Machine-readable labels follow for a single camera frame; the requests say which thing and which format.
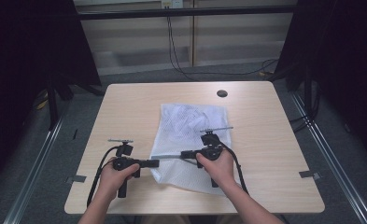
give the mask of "black round hole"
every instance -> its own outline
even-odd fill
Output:
[[[217,95],[219,97],[226,97],[228,95],[228,93],[224,90],[220,90],[220,91],[217,92]]]

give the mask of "person's left arm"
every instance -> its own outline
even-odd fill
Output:
[[[139,169],[139,164],[133,164],[121,171],[113,168],[111,158],[101,173],[101,180],[98,190],[92,198],[92,202],[88,206],[84,215],[81,217],[79,224],[85,223],[104,223],[107,208],[110,206],[117,196],[117,191],[121,187],[125,178],[130,178],[131,174]]]

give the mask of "wooden tabletop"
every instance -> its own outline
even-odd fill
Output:
[[[217,96],[219,90],[227,97]],[[84,183],[73,183],[65,204],[68,214],[83,214],[96,169],[105,152],[133,139],[132,157],[145,160],[158,130],[161,104],[222,105],[227,108],[233,150],[242,165],[247,189],[272,213],[319,213],[324,203],[308,171],[274,86],[265,81],[113,84],[106,91],[78,167]],[[157,184],[149,169],[128,181],[127,197],[114,200],[109,214],[235,214],[224,196]]]

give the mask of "folded white fabric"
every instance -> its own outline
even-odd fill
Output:
[[[200,131],[227,128],[227,111],[216,105],[166,104],[161,107],[161,120],[152,156],[180,155],[180,151],[203,147]],[[231,147],[229,130],[214,131],[221,142]],[[183,189],[223,195],[220,188],[212,188],[205,169],[180,159],[162,159],[160,167],[151,169],[158,183],[171,184]]]

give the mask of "forearm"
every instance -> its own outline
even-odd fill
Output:
[[[96,224],[96,223],[104,223],[107,208],[110,205],[110,199],[109,196],[96,192],[95,196],[92,199],[92,202],[90,203],[90,206],[88,206],[86,212],[81,217],[81,220],[79,221],[79,224]]]
[[[221,187],[226,196],[233,203],[236,211],[246,223],[282,223],[277,217],[268,212],[252,199],[237,184],[232,183]]]

